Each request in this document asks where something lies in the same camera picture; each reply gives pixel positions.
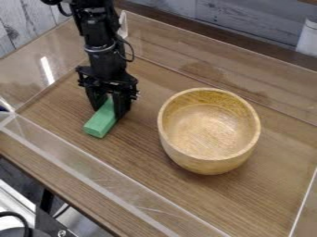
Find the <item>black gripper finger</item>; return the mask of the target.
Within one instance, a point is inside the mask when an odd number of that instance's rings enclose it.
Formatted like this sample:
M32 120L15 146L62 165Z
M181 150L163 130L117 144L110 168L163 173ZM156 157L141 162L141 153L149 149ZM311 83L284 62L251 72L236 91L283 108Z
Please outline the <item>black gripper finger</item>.
M89 99L89 103L92 105L92 109L97 110L100 106L106 102L108 100L108 92L106 89L102 86L97 87L86 87L85 88L85 94Z
M128 92L112 93L114 118L120 119L131 108L131 96Z

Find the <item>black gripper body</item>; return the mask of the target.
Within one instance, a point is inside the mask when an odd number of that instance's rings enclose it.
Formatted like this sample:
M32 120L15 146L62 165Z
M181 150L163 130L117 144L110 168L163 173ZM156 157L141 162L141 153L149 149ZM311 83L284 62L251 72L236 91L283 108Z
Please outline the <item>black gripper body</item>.
M84 88L102 86L108 94L128 92L131 100L137 97L137 80L126 73L126 63L133 60L125 56L125 48L121 45L85 46L89 65L77 66L74 71L77 84Z

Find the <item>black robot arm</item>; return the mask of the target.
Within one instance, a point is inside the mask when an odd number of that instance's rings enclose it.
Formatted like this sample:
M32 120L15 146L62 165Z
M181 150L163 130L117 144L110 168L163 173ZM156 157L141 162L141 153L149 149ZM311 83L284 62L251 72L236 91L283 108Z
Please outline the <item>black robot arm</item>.
M93 110L112 99L114 118L120 119L137 98L139 81L125 70L133 58L125 57L129 43L117 33L120 22L112 0L40 1L56 6L64 17L73 18L89 59L88 66L74 68L77 85L85 89Z

